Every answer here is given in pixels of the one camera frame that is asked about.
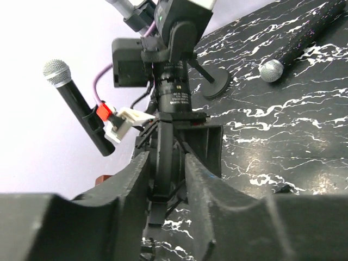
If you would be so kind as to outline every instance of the red clip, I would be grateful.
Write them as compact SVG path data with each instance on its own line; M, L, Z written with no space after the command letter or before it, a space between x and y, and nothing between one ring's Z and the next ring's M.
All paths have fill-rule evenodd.
M102 103L101 105L99 105L98 109L97 109L97 115L99 116L100 119L102 119L103 121L107 121L109 116L112 114L113 112L109 109L108 106L106 106L105 103Z
M99 184L103 183L104 181L106 181L110 177L112 177L112 176L110 176L110 175L101 175L100 177L98 177L96 179L96 185L99 185Z

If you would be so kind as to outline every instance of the white plastic part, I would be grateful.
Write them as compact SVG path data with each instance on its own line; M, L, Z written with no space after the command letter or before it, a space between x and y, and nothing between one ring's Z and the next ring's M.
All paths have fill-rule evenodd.
M194 4L197 4L201 7L204 7L208 10L212 10L214 8L214 5L216 3L216 0L188 0Z
M116 114L116 116L125 119L124 123L118 129L115 129L115 126L113 126L111 122L108 122L105 129L105 134L117 143L120 143L122 141L123 137L127 134L132 126L139 126L145 121L155 118L155 116L151 114L143 113L142 111L129 108L122 108Z
M105 105L111 110L112 113L116 113L116 108L110 105L109 103L105 102Z

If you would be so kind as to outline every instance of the white wall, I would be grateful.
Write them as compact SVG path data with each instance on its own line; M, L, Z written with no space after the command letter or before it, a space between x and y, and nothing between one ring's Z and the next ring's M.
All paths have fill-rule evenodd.
M269 2L218 0L206 32ZM41 72L47 60L65 61L92 107L91 82L111 62L112 40L139 37L117 10L104 0L3 0L0 33L0 192L49 191L71 198L94 186L98 176L122 169L136 132L112 156L102 157ZM144 91L114 89L111 73L98 87L101 98L117 108L129 107ZM146 101L138 106L145 107Z

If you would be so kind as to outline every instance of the microphone grille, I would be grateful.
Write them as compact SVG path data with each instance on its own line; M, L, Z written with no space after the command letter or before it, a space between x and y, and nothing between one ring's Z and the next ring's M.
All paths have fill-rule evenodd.
M43 76L55 87L60 87L71 81L69 66L62 60L53 59L43 66Z
M280 79L284 71L284 66L278 60L270 60L260 68L261 79L272 83Z

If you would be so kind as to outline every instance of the microphone handle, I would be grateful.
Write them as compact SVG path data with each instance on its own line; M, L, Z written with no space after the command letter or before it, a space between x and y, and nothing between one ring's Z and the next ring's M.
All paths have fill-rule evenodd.
M290 39L289 43L276 54L274 59L282 65L290 65L301 52L314 41L335 18L343 11L346 6L346 0L329 1L317 11L315 16L308 20L302 30Z
M72 80L57 90L101 154L104 157L111 155L115 146L104 137L104 123L96 113L97 106L93 110L89 107Z
M116 8L119 13L124 18L129 18L133 11L135 10L134 5L128 0L106 0L109 4L111 4L114 8Z

